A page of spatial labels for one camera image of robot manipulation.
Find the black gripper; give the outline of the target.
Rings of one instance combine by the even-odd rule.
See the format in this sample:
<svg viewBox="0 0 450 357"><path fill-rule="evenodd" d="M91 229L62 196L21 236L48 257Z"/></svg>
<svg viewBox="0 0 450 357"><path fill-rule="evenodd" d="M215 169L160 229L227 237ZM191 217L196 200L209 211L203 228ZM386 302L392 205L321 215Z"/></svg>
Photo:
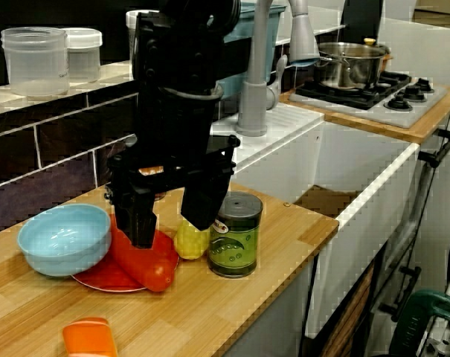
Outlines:
<svg viewBox="0 0 450 357"><path fill-rule="evenodd" d="M181 215L199 231L209 229L228 191L240 145L233 135L210 132L219 85L202 91L163 86L139 88L137 141L112 156L106 198L117 227L137 248L151 248L157 217L155 198L184 188Z"/></svg>

